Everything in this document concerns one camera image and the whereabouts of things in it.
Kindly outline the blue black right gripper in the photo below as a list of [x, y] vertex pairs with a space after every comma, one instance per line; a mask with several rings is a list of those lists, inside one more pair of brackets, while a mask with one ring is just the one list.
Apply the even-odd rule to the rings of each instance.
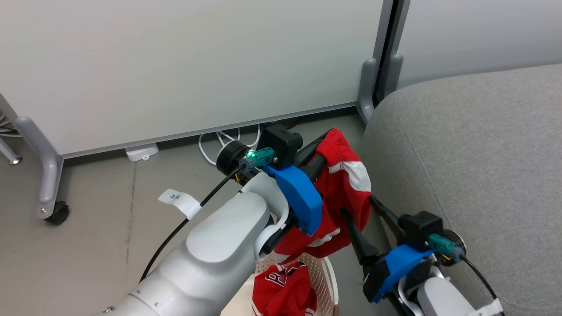
[[[396, 241], [403, 242], [405, 232], [400, 219], [374, 195], [369, 197], [369, 202], [374, 212], [385, 221]], [[400, 279], [434, 253], [433, 250], [419, 252], [408, 245], [401, 245], [378, 259], [379, 250], [355, 226], [353, 217], [344, 205], [340, 206], [340, 213], [357, 260], [363, 266], [363, 293], [368, 302], [377, 303], [383, 300]]]

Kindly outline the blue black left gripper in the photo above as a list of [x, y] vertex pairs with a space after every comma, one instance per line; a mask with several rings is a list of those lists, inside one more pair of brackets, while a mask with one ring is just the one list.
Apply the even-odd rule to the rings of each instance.
[[323, 208], [314, 183], [327, 166], [326, 158], [317, 154], [317, 148], [330, 131], [301, 149], [294, 141], [266, 140], [253, 149], [232, 140], [219, 150], [216, 168], [242, 186], [261, 172], [273, 178], [293, 212], [295, 226], [307, 236], [313, 236], [321, 226]]

